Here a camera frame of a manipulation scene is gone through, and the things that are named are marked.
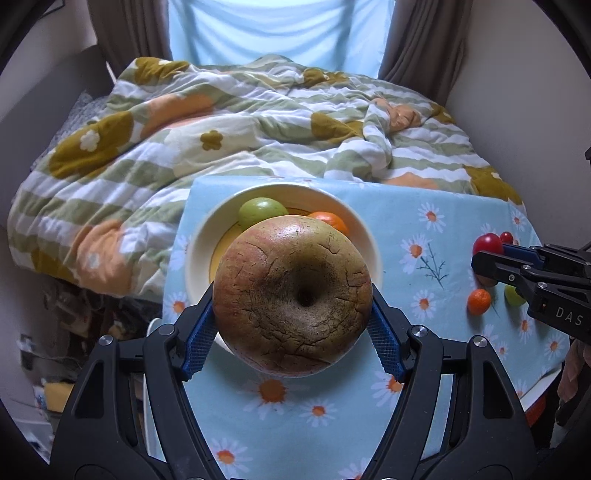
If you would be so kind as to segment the right brown curtain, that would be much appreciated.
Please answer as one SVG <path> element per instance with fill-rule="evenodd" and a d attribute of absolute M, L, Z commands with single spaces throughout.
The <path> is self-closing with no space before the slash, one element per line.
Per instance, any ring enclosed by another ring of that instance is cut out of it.
<path fill-rule="evenodd" d="M 446 103 L 466 53 L 470 0 L 397 1 L 379 78 Z"/>

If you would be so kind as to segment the grey headboard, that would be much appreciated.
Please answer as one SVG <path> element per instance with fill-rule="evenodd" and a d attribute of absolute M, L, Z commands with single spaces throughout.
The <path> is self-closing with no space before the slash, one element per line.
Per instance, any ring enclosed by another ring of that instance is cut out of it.
<path fill-rule="evenodd" d="M 108 94 L 113 80 L 98 46 L 59 63 L 1 120 L 1 225 L 30 167 L 64 124 L 79 95 Z"/>

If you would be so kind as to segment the left brown curtain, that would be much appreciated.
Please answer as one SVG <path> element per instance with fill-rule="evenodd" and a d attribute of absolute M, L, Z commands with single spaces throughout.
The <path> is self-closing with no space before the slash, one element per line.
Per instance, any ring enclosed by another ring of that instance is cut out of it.
<path fill-rule="evenodd" d="M 172 58 L 168 2 L 165 0 L 88 0 L 97 45 L 118 77 L 138 57 Z"/>

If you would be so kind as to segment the brown kiwi fruit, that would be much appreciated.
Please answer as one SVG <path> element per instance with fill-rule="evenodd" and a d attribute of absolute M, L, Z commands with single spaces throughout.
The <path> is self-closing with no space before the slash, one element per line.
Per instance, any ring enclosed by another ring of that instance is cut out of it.
<path fill-rule="evenodd" d="M 478 284 L 481 285 L 483 288 L 492 288 L 498 284 L 497 280 L 482 275 L 476 274 L 475 277 Z"/>

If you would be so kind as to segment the floral striped duvet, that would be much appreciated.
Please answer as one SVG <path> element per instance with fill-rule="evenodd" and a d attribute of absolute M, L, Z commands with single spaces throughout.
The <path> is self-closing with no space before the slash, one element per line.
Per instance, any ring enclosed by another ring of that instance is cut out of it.
<path fill-rule="evenodd" d="M 277 55 L 206 67 L 140 57 L 101 112 L 19 186 L 6 225 L 12 259 L 97 293 L 154 299 L 204 175 L 379 182 L 523 204 L 447 110 L 409 88 Z"/>

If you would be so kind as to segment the large green apple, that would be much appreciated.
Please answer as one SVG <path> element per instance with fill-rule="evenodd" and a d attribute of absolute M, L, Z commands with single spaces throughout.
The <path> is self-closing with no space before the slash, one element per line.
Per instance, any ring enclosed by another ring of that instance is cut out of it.
<path fill-rule="evenodd" d="M 516 288 L 512 285 L 506 285 L 504 287 L 504 297 L 506 303 L 512 307 L 521 307 L 526 303 L 526 300 L 517 292 Z"/>

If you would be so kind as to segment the small green apple in bowl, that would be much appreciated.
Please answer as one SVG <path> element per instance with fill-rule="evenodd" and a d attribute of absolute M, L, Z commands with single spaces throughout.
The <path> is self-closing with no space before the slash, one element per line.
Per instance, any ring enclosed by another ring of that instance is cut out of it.
<path fill-rule="evenodd" d="M 256 197 L 247 200 L 238 209 L 238 225 L 242 230 L 246 230 L 263 220 L 287 214 L 287 208 L 279 201 L 268 197 Z"/>

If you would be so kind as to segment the grey patterned pillow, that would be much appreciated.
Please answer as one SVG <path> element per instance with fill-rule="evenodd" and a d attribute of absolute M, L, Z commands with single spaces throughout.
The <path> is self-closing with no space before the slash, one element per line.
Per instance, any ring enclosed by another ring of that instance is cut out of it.
<path fill-rule="evenodd" d="M 97 117 L 104 109 L 107 98 L 107 95 L 93 98 L 88 92 L 83 91 L 74 102 L 64 123 L 52 136 L 47 147 L 34 160 L 30 170 L 33 171 L 38 163 L 62 140 L 86 126 L 88 122 Z"/>

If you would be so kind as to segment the cream fruit bowl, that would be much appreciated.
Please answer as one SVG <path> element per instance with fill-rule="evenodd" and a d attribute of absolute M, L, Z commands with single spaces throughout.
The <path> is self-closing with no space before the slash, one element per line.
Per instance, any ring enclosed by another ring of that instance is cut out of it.
<path fill-rule="evenodd" d="M 304 214 L 327 211 L 349 228 L 349 240 L 363 256 L 372 280 L 383 285 L 384 266 L 370 221 L 362 215 L 363 185 L 322 179 L 207 176 L 195 180 L 185 204 L 182 223 L 193 233 L 187 246 L 184 285 L 195 304 L 211 284 L 215 269 L 229 243 L 240 233 L 238 209 L 256 197 L 279 201 L 288 210 Z"/>

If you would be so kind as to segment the brown curtain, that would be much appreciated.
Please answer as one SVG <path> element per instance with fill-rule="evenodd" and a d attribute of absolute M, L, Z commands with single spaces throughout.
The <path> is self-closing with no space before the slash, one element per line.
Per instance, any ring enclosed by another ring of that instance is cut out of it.
<path fill-rule="evenodd" d="M 172 58 L 168 2 L 165 0 L 88 0 L 97 45 L 118 77 L 138 57 Z"/>
<path fill-rule="evenodd" d="M 379 78 L 446 103 L 466 53 L 470 0 L 397 1 Z"/>

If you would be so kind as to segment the small orange tangerine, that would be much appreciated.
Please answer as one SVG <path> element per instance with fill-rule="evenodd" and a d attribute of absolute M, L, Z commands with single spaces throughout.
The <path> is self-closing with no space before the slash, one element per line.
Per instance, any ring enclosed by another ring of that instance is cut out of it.
<path fill-rule="evenodd" d="M 473 316 L 483 315 L 491 306 L 492 297 L 486 289 L 473 290 L 467 299 L 467 310 Z"/>

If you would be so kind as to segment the large red tomato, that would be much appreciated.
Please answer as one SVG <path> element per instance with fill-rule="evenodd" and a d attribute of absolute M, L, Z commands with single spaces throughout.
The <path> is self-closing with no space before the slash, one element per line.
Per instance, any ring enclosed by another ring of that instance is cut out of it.
<path fill-rule="evenodd" d="M 502 255 L 504 253 L 504 244 L 497 234 L 487 233 L 479 236 L 473 244 L 473 254 L 476 255 L 479 252 Z"/>

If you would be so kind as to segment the blue daisy tablecloth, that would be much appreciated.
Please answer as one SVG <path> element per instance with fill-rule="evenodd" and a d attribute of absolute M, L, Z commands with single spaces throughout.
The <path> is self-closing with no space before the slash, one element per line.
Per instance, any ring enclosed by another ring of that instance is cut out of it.
<path fill-rule="evenodd" d="M 523 408 L 537 420 L 549 403 L 547 390 L 560 373 L 568 338 L 531 318 L 525 307 L 508 305 L 502 286 L 492 289 L 492 305 L 483 315 L 467 310 L 468 296 L 479 288 L 470 266 L 479 236 L 509 231 L 521 245 L 538 243 L 523 209 L 480 196 L 362 185 L 363 199 L 355 203 L 378 242 L 383 296 L 412 323 L 443 338 L 485 336 Z M 193 229 L 182 223 L 191 187 L 181 193 L 184 206 L 173 229 L 163 291 L 168 323 L 191 304 L 184 267 Z M 225 477 L 356 479 L 377 449 L 402 387 L 363 336 L 334 367 L 287 380 L 256 372 L 217 342 L 185 391 Z"/>

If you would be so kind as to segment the small red cherry tomato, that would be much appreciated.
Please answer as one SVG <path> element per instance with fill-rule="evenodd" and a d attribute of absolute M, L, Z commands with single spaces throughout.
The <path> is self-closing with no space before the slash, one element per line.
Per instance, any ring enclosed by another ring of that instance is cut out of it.
<path fill-rule="evenodd" d="M 514 236 L 512 235 L 511 232 L 509 231 L 505 231 L 500 235 L 500 240 L 504 243 L 504 244 L 509 244 L 509 245 L 513 245 L 514 244 Z"/>

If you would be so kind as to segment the orange tangerine in bowl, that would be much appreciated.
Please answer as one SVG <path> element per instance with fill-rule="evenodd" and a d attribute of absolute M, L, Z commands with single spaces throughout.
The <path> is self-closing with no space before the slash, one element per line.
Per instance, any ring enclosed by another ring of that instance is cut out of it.
<path fill-rule="evenodd" d="M 317 219 L 319 221 L 325 222 L 332 226 L 335 230 L 338 230 L 342 234 L 348 236 L 349 235 L 349 227 L 346 225 L 346 222 L 342 220 L 339 215 L 336 215 L 332 212 L 327 211 L 315 211 L 308 214 L 308 218 Z"/>

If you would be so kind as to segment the light blue window sheet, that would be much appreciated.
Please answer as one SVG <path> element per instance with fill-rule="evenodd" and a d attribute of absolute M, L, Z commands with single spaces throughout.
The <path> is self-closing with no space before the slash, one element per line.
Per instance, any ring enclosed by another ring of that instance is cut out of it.
<path fill-rule="evenodd" d="M 242 65 L 267 54 L 376 78 L 394 1 L 170 1 L 172 57 Z"/>

